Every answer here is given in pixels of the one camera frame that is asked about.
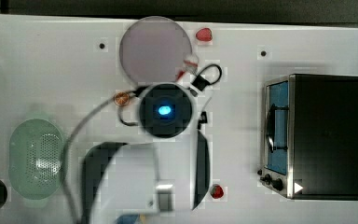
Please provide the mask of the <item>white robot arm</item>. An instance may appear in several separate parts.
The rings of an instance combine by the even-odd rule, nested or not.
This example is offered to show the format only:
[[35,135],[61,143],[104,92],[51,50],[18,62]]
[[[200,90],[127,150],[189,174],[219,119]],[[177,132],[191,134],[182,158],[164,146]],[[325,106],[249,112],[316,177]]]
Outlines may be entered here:
[[196,209],[211,180],[200,126],[212,96],[194,84],[140,89],[131,135],[92,147],[83,160],[79,224],[118,224],[136,215]]

